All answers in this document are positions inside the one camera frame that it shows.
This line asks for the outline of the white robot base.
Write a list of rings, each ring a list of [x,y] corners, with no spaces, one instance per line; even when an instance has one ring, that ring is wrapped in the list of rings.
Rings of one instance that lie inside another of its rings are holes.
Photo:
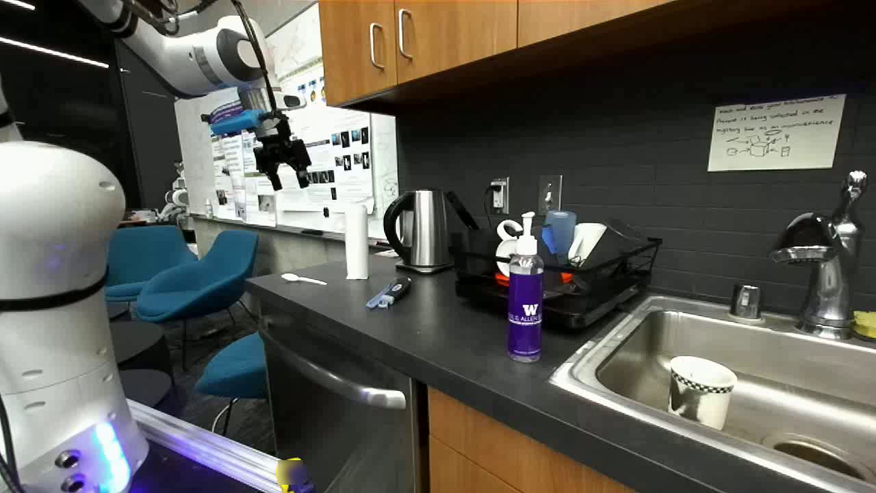
[[[123,209],[101,161],[25,139],[0,97],[3,493],[126,493],[149,458],[105,299]]]

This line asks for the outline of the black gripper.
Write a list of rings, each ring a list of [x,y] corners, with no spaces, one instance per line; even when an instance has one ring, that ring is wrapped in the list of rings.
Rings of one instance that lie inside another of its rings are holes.
[[[259,147],[256,147],[259,171],[270,179],[271,190],[279,193],[283,180],[278,167],[291,164],[297,171],[297,180],[302,190],[311,186],[311,161],[302,139],[291,134],[291,123],[283,113],[270,113],[259,127]]]

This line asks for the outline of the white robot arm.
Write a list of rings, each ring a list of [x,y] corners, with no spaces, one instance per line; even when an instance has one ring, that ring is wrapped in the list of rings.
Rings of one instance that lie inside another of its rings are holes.
[[[134,0],[78,0],[100,24],[126,43],[156,78],[178,97],[196,99],[237,87],[256,127],[256,164],[271,190],[283,190],[279,167],[297,173],[302,190],[311,186],[311,150],[291,131],[270,82],[270,58],[264,32],[244,10],[241,0],[233,17],[215,28],[187,36],[170,36],[134,10]]]

